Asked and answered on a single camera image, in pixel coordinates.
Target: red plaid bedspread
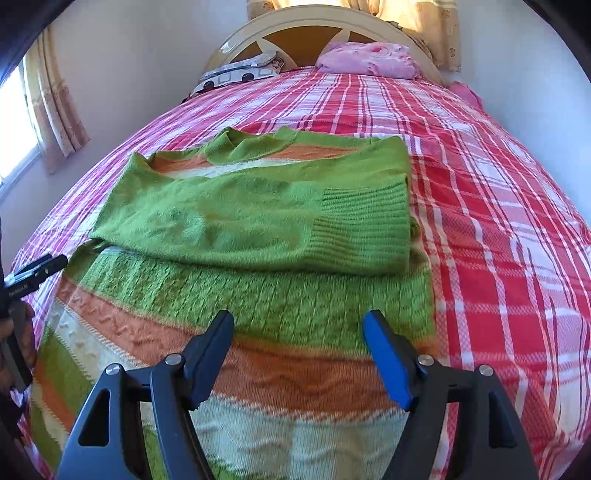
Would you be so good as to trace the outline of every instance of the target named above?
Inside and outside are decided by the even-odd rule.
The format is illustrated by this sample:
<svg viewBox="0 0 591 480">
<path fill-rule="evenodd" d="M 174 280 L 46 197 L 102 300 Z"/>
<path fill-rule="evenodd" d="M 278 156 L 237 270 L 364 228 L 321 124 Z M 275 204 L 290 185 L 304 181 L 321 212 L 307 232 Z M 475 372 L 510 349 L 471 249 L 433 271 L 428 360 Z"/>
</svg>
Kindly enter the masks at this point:
<svg viewBox="0 0 591 480">
<path fill-rule="evenodd" d="M 226 126 L 261 134 L 282 125 L 405 141 L 413 159 L 411 210 L 433 269 L 441 361 L 495 368 L 541 477 L 557 478 L 591 433 L 591 232 L 519 142 L 442 87 L 303 69 L 198 96 L 82 177 L 15 264 L 46 252 L 71 254 L 133 151 L 189 148 Z M 30 300 L 37 338 L 56 283 L 47 281 Z M 447 425 L 436 472 L 449 456 L 454 427 Z"/>
</svg>

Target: white wall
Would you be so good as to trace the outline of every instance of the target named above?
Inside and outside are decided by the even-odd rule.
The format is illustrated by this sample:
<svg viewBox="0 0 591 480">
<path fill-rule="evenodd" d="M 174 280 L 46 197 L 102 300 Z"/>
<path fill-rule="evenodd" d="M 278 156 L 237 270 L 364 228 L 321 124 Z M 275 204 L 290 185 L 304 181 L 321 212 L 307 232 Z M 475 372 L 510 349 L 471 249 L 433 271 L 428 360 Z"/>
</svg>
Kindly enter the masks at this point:
<svg viewBox="0 0 591 480">
<path fill-rule="evenodd" d="M 5 270 L 68 189 L 180 103 L 210 55 L 246 21 L 245 0 L 76 0 L 54 22 L 60 72 L 91 140 L 56 174 L 35 163 L 0 200 Z"/>
<path fill-rule="evenodd" d="M 591 82 L 522 0 L 457 0 L 462 73 L 591 223 Z"/>
</svg>

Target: green stripe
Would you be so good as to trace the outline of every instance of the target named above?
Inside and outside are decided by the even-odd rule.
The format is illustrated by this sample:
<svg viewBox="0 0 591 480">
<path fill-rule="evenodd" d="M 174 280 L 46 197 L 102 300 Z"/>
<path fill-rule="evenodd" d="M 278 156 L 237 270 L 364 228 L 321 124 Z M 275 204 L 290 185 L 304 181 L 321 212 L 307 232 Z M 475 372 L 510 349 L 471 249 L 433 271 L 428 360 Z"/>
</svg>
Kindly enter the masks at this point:
<svg viewBox="0 0 591 480">
<path fill-rule="evenodd" d="M 212 470 L 213 476 L 216 480 L 284 480 L 286 477 L 260 473 L 246 473 L 241 472 L 240 474 L 230 471 L 223 463 L 208 460 L 209 468 Z"/>
<path fill-rule="evenodd" d="M 413 342 L 433 336 L 431 272 L 418 261 L 406 275 L 361 277 L 206 268 L 106 249 L 85 274 L 72 273 L 86 290 L 167 325 L 204 328 L 226 309 L 237 333 L 365 353 L 361 320 L 372 309 Z"/>
<path fill-rule="evenodd" d="M 148 464 L 152 472 L 152 480 L 167 480 L 168 475 L 158 446 L 158 437 L 146 425 L 144 425 L 144 443 L 148 454 Z"/>
<path fill-rule="evenodd" d="M 60 464 L 61 449 L 57 441 L 49 435 L 43 422 L 43 413 L 37 407 L 35 402 L 30 403 L 31 411 L 31 436 L 33 442 L 41 452 L 43 459 L 53 472 L 57 472 L 57 467 Z"/>
<path fill-rule="evenodd" d="M 60 393 L 62 402 L 74 415 L 78 415 L 93 384 L 84 376 L 49 326 L 46 326 L 43 333 L 38 361 L 43 363 L 45 377 L 55 391 Z"/>
</svg>

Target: pink pillow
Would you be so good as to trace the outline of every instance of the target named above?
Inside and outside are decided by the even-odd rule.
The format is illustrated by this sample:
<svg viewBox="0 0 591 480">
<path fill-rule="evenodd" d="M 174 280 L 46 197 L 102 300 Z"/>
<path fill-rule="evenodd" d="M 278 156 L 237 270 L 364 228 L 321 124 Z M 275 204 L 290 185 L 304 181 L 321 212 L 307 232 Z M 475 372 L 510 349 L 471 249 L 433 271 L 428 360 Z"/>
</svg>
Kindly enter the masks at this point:
<svg viewBox="0 0 591 480">
<path fill-rule="evenodd" d="M 484 112 L 482 106 L 482 99 L 475 94 L 468 85 L 462 82 L 453 82 L 447 87 L 452 93 L 455 93 L 458 97 L 468 103 L 472 108 Z"/>
<path fill-rule="evenodd" d="M 356 73 L 395 79 L 415 79 L 421 71 L 410 56 L 410 48 L 396 43 L 335 43 L 328 45 L 316 61 L 323 73 Z"/>
</svg>

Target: cream headboard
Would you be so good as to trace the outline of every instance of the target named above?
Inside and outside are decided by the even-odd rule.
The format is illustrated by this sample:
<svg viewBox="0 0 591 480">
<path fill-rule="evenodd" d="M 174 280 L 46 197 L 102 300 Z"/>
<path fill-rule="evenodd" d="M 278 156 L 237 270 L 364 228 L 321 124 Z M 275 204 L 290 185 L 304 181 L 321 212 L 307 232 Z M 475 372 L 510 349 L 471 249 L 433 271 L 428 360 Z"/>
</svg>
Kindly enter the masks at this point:
<svg viewBox="0 0 591 480">
<path fill-rule="evenodd" d="M 443 84 L 433 62 L 412 38 L 370 14 L 329 5 L 281 8 L 251 20 L 234 32 L 209 59 L 206 70 L 278 50 L 285 69 L 314 65 L 331 40 L 407 45 L 426 78 Z"/>
</svg>

